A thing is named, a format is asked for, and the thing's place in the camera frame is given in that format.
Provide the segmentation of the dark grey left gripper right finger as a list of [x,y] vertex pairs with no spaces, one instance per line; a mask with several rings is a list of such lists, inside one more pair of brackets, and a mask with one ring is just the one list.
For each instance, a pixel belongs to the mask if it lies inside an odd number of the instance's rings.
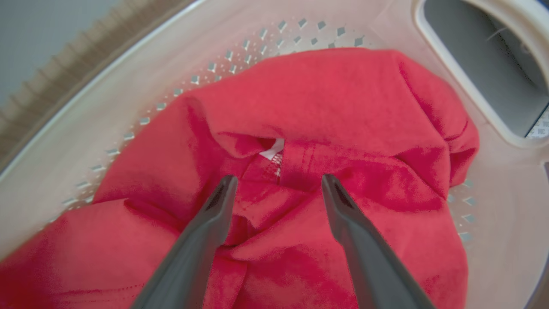
[[322,176],[329,226],[343,247],[360,309],[433,309],[434,304],[341,182]]

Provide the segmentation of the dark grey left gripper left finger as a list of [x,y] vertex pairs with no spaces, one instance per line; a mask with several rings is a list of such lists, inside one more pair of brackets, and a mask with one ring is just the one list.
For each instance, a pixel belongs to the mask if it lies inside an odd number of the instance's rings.
[[200,309],[216,250],[226,241],[238,180],[224,176],[132,304],[133,309]]

